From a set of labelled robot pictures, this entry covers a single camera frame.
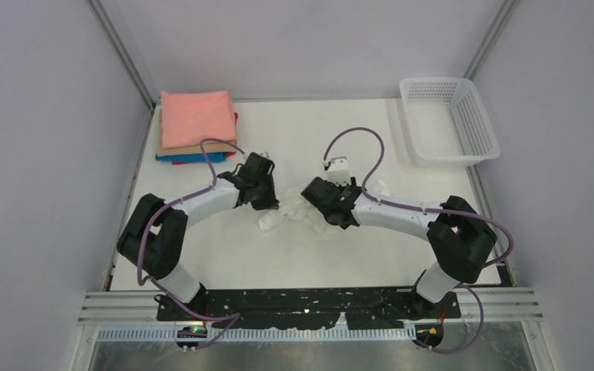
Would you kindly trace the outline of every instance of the folded towel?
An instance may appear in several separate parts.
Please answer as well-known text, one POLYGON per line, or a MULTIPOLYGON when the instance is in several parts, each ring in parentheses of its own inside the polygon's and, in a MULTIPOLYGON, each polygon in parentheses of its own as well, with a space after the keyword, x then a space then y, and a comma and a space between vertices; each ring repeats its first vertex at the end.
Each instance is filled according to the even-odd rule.
MULTIPOLYGON (((176 147, 176 148, 163 148, 162 147, 162 106, 159 108, 161 110, 161 117, 160 117, 160 133, 158 136, 158 143, 156 143, 156 151, 155 153, 160 156, 173 156, 173 155, 194 155, 194 154, 201 154, 201 148, 199 145, 187 145, 185 147, 176 147)), ((234 112, 234 118, 237 123, 237 112, 234 112)), ((205 143, 203 145, 203 149, 206 150, 206 153, 213 153, 213 152, 227 152, 232 149, 231 146, 226 145, 224 143, 218 143, 215 141, 205 143)))
MULTIPOLYGON (((223 162, 227 159, 226 152, 215 152, 215 153, 207 153, 208 159, 211 162, 223 162)), ((205 162, 206 159, 203 157, 202 154, 196 155, 172 155, 172 156, 155 156, 156 161, 182 161, 182 162, 205 162)))
POLYGON ((162 147, 198 145, 204 138, 235 141, 234 107, 226 91, 204 94, 161 92, 162 147))

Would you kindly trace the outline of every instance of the laundry basket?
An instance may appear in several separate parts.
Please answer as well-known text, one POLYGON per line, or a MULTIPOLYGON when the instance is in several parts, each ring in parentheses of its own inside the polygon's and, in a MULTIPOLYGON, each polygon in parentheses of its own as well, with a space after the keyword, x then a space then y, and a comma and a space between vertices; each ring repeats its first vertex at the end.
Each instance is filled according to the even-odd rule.
POLYGON ((400 82, 404 137, 418 166, 472 166, 500 155, 475 84, 454 77, 400 82))

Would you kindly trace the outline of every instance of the white table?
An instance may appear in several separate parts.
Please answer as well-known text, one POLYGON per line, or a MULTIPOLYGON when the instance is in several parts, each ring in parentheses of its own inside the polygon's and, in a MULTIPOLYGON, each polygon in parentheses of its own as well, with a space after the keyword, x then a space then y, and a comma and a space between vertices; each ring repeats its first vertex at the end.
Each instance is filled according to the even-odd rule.
MULTIPOLYGON (((386 144, 384 162, 375 176, 391 195, 414 201, 444 201, 461 196, 476 206, 464 168, 418 168, 409 158, 399 100, 300 100, 235 103, 240 118, 238 144, 245 151, 266 151, 276 164, 279 199, 298 194, 315 176, 324 176, 322 156, 342 130, 366 126, 386 144)), ((156 111, 145 145, 131 211, 146 193, 181 196, 210 182, 205 164, 172 166, 154 159, 158 140, 156 111)), ((368 133, 341 138, 332 156, 345 155, 360 180, 376 162, 379 145, 368 133)), ((216 172, 233 170, 241 155, 216 164, 216 172)), ((305 223, 285 220, 268 232, 258 228, 265 212, 243 206, 219 213, 186 232, 181 264, 207 288, 325 288, 398 286, 415 282, 435 261, 432 248, 415 237, 377 227, 350 227, 320 236, 305 223)), ((499 284, 493 265, 478 284, 499 284)), ((138 286, 135 266, 119 257, 111 290, 155 290, 138 286)))

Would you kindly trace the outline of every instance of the white cloth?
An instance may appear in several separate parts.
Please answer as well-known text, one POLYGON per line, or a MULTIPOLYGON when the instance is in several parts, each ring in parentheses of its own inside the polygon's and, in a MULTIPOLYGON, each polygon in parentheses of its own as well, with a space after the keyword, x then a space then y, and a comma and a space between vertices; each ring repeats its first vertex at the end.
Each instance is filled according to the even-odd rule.
MULTIPOLYGON (((370 179, 367 188, 382 196, 391 195, 388 184, 381 179, 370 179)), ((293 222, 309 224, 320 236, 329 236, 342 230, 338 226, 328 224, 324 220, 322 213, 308 203, 298 192, 292 190, 284 194, 277 210, 270 210, 258 219, 258 228, 263 232, 273 230, 280 226, 285 218, 293 222)))

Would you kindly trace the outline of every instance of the white wall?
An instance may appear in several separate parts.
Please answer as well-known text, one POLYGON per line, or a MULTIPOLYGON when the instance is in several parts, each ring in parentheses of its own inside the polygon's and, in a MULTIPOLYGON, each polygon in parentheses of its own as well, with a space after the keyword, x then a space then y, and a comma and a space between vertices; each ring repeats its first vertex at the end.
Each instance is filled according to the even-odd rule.
POLYGON ((159 90, 241 98, 398 97, 462 76, 501 0, 104 0, 159 90))
POLYGON ((85 2, 0 1, 0 370, 58 370, 146 112, 85 2))
POLYGON ((522 2, 476 84, 502 155, 481 166, 567 369, 594 369, 594 1, 522 2))

